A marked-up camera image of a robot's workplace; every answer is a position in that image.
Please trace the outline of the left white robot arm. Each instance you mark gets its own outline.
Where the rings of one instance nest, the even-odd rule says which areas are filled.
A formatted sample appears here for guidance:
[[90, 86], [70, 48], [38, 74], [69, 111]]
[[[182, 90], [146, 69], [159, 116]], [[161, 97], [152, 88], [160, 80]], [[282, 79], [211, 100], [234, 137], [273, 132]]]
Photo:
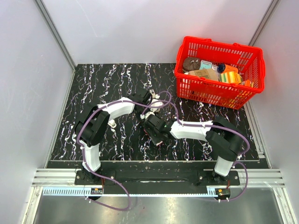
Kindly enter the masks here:
[[123, 115], [141, 113], [151, 100], [152, 94], [144, 90], [110, 103], [91, 105], [80, 114], [75, 125], [76, 143], [82, 150], [83, 167], [87, 170], [85, 179], [90, 184], [97, 184], [101, 179], [101, 173], [98, 171], [101, 166], [99, 144], [106, 133], [108, 123]]

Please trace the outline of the staple box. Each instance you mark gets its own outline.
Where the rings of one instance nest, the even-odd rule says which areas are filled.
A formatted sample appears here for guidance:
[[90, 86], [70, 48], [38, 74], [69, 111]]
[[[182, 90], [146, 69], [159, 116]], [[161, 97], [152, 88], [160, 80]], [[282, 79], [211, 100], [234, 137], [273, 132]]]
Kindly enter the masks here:
[[155, 146], [159, 146], [163, 143], [164, 139], [160, 134], [157, 134], [156, 132], [149, 129], [145, 129], [145, 132]]

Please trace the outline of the black grey stapler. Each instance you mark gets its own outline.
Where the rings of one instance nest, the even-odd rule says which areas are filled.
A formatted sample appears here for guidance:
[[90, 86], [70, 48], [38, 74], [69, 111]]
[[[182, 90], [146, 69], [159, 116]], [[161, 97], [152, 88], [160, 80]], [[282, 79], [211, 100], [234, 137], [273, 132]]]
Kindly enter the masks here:
[[153, 89], [150, 89], [149, 91], [150, 91], [152, 97], [153, 97], [153, 98], [156, 98], [156, 93], [155, 93], [155, 91], [154, 91]]

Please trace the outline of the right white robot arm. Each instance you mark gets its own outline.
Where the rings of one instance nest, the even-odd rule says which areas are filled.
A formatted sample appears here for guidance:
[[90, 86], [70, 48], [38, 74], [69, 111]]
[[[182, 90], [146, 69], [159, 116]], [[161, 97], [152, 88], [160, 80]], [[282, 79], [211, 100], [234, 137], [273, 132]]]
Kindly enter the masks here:
[[149, 115], [143, 121], [146, 134], [155, 145], [167, 139], [194, 139], [207, 142], [216, 152], [216, 165], [213, 181], [223, 185], [229, 180], [229, 172], [237, 157], [241, 154], [242, 145], [250, 144], [246, 137], [224, 117], [216, 117], [213, 121], [190, 122], [179, 119], [164, 120], [157, 115]]

